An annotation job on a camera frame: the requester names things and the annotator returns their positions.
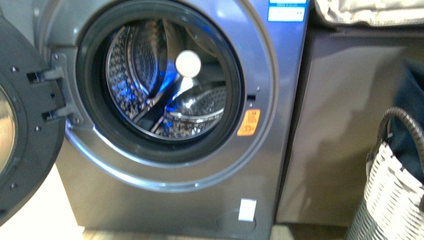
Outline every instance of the cloth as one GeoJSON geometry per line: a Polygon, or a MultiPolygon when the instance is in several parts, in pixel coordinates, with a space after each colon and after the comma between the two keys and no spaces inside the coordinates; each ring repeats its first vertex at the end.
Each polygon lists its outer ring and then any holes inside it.
{"type": "MultiPolygon", "coordinates": [[[[424,63],[407,60],[406,78],[402,81],[393,106],[404,109],[421,127],[424,127],[424,63]]],[[[393,134],[388,142],[399,162],[421,183],[424,173],[414,141],[402,122],[393,118],[390,122],[393,134]]]]}
{"type": "Polygon", "coordinates": [[[315,8],[321,18],[335,25],[424,24],[424,0],[315,0],[315,8]]]}

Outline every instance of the white round object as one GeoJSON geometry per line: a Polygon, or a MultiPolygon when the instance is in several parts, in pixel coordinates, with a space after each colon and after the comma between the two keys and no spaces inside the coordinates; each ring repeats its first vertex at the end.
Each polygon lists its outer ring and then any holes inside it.
{"type": "Polygon", "coordinates": [[[191,50],[184,50],[176,57],[175,67],[181,76],[194,78],[199,74],[202,62],[197,53],[191,50]]]}

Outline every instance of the orange warning label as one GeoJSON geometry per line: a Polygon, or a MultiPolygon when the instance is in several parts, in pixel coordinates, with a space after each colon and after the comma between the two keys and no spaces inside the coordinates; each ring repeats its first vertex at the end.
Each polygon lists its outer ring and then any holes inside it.
{"type": "Polygon", "coordinates": [[[259,123],[260,109],[249,109],[244,114],[243,122],[237,132],[237,136],[252,136],[259,123]]]}

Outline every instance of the gray appliance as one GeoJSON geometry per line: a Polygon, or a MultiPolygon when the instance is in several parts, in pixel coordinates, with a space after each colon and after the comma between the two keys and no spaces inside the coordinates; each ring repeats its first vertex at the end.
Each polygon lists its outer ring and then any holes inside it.
{"type": "Polygon", "coordinates": [[[80,226],[269,239],[295,2],[1,0],[0,225],[57,158],[80,226]]]}
{"type": "Polygon", "coordinates": [[[278,223],[350,224],[364,194],[367,153],[404,77],[403,59],[423,62],[423,46],[419,27],[330,29],[311,22],[278,223]]]}

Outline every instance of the floor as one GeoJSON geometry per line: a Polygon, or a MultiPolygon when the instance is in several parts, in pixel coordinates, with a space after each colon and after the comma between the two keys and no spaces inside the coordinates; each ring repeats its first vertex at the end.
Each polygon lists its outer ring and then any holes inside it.
{"type": "MultiPolygon", "coordinates": [[[[275,225],[271,240],[342,240],[345,231],[343,227],[275,225]]],[[[93,231],[78,226],[56,166],[31,200],[0,227],[0,239],[210,240],[138,232],[93,231]]]]}

